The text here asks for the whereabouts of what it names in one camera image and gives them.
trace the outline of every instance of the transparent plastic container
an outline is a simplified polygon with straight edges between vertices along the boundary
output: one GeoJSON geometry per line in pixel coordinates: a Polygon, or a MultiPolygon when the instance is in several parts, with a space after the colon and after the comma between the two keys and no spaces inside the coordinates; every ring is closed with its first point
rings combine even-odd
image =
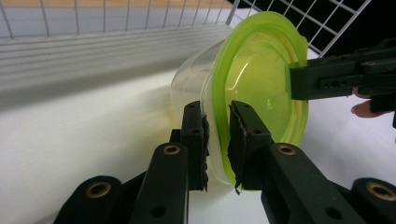
{"type": "Polygon", "coordinates": [[[171,85],[175,115],[182,118],[184,105],[201,101],[210,127],[210,160],[219,181],[235,183],[227,156],[232,100],[252,105],[274,141],[300,145],[308,104],[291,100],[290,68],[306,66],[306,53],[306,40],[290,21],[262,12],[178,69],[171,85]]]}

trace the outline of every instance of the plastic container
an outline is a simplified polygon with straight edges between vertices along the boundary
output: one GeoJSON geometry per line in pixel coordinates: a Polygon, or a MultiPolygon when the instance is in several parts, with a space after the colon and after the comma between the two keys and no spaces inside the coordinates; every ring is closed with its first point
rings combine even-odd
{"type": "Polygon", "coordinates": [[[218,180],[234,184],[227,157],[231,100],[252,105],[274,141],[299,145],[308,104],[291,100],[290,68],[306,66],[307,43],[285,17],[262,12],[241,22],[221,43],[190,57],[171,85],[177,118],[201,100],[210,125],[209,151],[218,180]]]}

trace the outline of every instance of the human hand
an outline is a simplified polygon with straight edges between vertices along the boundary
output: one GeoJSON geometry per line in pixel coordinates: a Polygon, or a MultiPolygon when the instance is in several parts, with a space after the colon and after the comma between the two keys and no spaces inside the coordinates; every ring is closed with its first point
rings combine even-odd
{"type": "MultiPolygon", "coordinates": [[[[370,99],[371,96],[369,95],[361,95],[358,94],[358,88],[355,87],[353,88],[353,94],[355,94],[356,96],[358,96],[361,99],[370,99]]],[[[370,100],[359,104],[359,105],[354,105],[351,109],[352,113],[355,114],[356,116],[360,117],[360,118],[375,118],[378,116],[381,116],[383,114],[387,114],[389,112],[372,112],[370,110],[370,100]]]]}

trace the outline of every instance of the green lid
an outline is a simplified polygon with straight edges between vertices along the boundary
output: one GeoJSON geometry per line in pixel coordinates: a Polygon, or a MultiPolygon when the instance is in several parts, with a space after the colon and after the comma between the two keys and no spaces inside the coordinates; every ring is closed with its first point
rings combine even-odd
{"type": "Polygon", "coordinates": [[[307,49],[293,24],[275,12],[247,18],[224,41],[211,70],[212,104],[224,171],[231,183],[235,182],[227,158],[231,100],[252,105],[275,142],[301,144],[308,103],[291,100],[290,68],[306,66],[307,49]]]}

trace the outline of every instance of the wire grid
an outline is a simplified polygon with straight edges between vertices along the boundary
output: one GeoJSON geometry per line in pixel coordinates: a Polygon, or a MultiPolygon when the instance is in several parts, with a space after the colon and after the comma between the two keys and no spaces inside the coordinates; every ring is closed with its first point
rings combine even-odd
{"type": "Polygon", "coordinates": [[[225,24],[226,0],[0,0],[0,38],[225,24]]]}
{"type": "Polygon", "coordinates": [[[225,24],[264,10],[289,18],[319,57],[371,0],[0,0],[0,38],[225,24]]]}
{"type": "Polygon", "coordinates": [[[271,0],[257,6],[257,1],[237,0],[249,8],[235,13],[242,21],[251,14],[273,10],[289,18],[308,40],[308,46],[322,57],[371,0],[271,0]]]}

